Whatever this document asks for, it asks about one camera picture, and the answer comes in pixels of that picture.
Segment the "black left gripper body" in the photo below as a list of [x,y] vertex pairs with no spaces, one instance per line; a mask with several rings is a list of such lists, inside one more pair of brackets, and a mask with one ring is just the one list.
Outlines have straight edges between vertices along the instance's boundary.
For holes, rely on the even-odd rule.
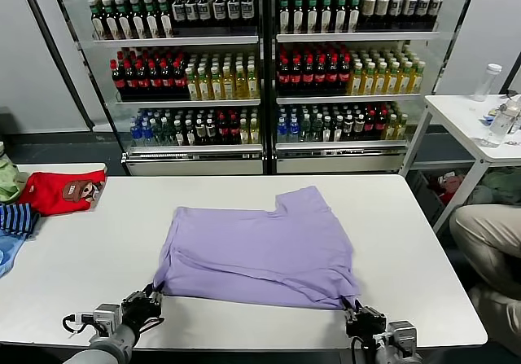
[[161,303],[155,304],[151,298],[147,300],[142,291],[135,291],[121,302],[122,323],[132,328],[142,328],[149,319],[159,318]]

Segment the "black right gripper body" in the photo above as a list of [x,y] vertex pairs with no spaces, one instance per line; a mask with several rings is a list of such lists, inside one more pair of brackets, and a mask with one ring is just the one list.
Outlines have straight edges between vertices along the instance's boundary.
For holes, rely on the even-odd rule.
[[385,315],[369,306],[364,306],[360,314],[356,314],[354,311],[353,320],[346,319],[346,334],[349,337],[366,339],[385,331]]

